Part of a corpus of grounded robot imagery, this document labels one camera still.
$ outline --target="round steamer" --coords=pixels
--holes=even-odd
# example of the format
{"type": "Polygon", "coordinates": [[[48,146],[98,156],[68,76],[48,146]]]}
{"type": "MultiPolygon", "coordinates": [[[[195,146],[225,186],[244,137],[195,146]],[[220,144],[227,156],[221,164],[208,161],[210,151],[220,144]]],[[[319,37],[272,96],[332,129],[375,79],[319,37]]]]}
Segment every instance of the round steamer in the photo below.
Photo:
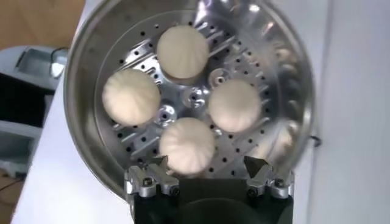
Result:
{"type": "Polygon", "coordinates": [[[124,196],[124,169],[158,156],[163,131],[181,117],[201,120],[215,137],[216,153],[198,177],[244,178],[245,155],[263,155],[278,174],[300,158],[313,121],[312,73],[295,32],[270,1],[107,0],[93,16],[69,55],[65,109],[81,157],[115,193],[124,196]],[[174,26],[194,27],[210,49],[204,75],[189,86],[167,79],[157,56],[160,37],[174,26]],[[104,110],[104,84],[127,68],[147,73],[161,92],[148,124],[125,127],[104,110]],[[258,119],[238,133],[219,128],[207,111],[210,94],[230,79],[245,80],[261,98],[258,119]],[[292,142],[279,144],[283,139],[292,142]]]}
{"type": "Polygon", "coordinates": [[[160,154],[168,156],[168,167],[181,175],[203,171],[214,156],[213,132],[202,121],[186,117],[169,125],[160,140],[160,154]]]}

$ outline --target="screw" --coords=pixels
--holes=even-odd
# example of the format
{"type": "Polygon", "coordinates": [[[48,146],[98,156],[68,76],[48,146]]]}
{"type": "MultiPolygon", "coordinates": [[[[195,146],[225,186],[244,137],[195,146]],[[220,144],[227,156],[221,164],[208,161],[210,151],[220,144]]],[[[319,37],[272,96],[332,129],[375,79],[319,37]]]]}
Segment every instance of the screw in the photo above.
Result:
{"type": "Polygon", "coordinates": [[[152,185],[152,184],[153,184],[153,179],[150,178],[150,177],[144,178],[144,179],[142,180],[142,185],[143,185],[143,186],[150,186],[150,185],[152,185]]]}
{"type": "Polygon", "coordinates": [[[169,194],[171,196],[176,197],[176,196],[178,196],[180,194],[180,190],[179,190],[178,187],[171,187],[171,189],[169,190],[169,194]]]}
{"type": "Polygon", "coordinates": [[[248,191],[246,192],[246,194],[248,195],[248,197],[250,198],[255,198],[257,197],[257,189],[254,188],[254,187],[251,187],[248,189],[248,191]]]}
{"type": "Polygon", "coordinates": [[[274,184],[276,187],[283,187],[285,185],[285,182],[282,179],[275,179],[274,184]]]}

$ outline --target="steamer basket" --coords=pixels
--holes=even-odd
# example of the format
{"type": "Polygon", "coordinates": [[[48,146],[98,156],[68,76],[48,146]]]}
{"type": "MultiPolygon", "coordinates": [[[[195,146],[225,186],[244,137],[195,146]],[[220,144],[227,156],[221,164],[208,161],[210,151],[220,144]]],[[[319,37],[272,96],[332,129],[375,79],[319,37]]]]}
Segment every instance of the steamer basket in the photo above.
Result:
{"type": "Polygon", "coordinates": [[[311,131],[312,76],[296,33],[267,1],[109,0],[73,42],[65,77],[66,118],[87,166],[120,197],[124,169],[158,156],[164,128],[187,116],[204,121],[216,137],[216,154],[201,177],[246,178],[244,155],[265,158],[284,175],[300,159],[311,131]],[[208,65],[190,86],[172,82],[156,56],[160,35],[178,24],[194,26],[210,45],[208,65]],[[148,124],[123,127],[103,109],[103,85],[125,68],[150,74],[161,91],[160,110],[148,124]],[[263,100],[261,117],[242,133],[221,130],[208,115],[210,93],[228,79],[246,80],[263,100]]]}

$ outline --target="steamed bun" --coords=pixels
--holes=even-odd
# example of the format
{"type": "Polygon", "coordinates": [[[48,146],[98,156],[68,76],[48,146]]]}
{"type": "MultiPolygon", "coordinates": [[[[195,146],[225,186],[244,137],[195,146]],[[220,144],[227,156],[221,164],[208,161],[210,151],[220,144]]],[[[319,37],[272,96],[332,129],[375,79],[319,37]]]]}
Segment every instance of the steamed bun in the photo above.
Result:
{"type": "Polygon", "coordinates": [[[177,79],[189,79],[200,74],[207,64],[208,53],[207,40],[190,26],[169,28],[157,44],[161,67],[177,79]]]}
{"type": "Polygon", "coordinates": [[[125,69],[113,74],[104,86],[103,106],[119,124],[139,125],[150,120],[160,106],[160,92],[145,72],[125,69]]]}
{"type": "Polygon", "coordinates": [[[243,80],[228,80],[211,93],[208,110],[213,122],[228,132],[249,128],[259,117],[261,99],[243,80]]]}
{"type": "Polygon", "coordinates": [[[182,175],[196,174],[211,162],[215,139],[200,120],[186,117],[170,124],[160,140],[160,154],[168,156],[168,167],[182,175]]]}

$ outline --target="metal bracket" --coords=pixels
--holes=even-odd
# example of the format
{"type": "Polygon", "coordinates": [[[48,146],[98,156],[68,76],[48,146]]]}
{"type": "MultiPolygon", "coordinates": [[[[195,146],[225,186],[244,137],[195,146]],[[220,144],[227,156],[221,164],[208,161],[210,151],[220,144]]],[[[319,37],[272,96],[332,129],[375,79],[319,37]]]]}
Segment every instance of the metal bracket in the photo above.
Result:
{"type": "Polygon", "coordinates": [[[146,168],[147,174],[153,177],[161,187],[161,192],[169,196],[179,194],[179,180],[168,176],[165,171],[156,164],[150,164],[146,168]]]}
{"type": "Polygon", "coordinates": [[[165,173],[168,162],[166,156],[156,158],[152,164],[144,167],[130,166],[125,172],[127,195],[139,194],[140,197],[149,198],[156,195],[156,185],[159,184],[162,194],[177,196],[179,194],[179,180],[165,173]]]}
{"type": "Polygon", "coordinates": [[[250,176],[257,172],[253,178],[246,181],[248,197],[261,196],[269,187],[274,198],[288,198],[291,183],[286,183],[277,178],[272,171],[272,167],[265,160],[245,156],[244,163],[250,176]]]}
{"type": "Polygon", "coordinates": [[[274,173],[272,172],[272,167],[267,163],[263,163],[260,170],[256,175],[247,180],[247,194],[249,197],[257,197],[265,193],[266,186],[268,185],[269,180],[272,180],[274,173]]]}
{"type": "Polygon", "coordinates": [[[156,194],[156,183],[138,166],[131,166],[125,173],[126,193],[138,193],[143,198],[153,197],[156,194]]]}

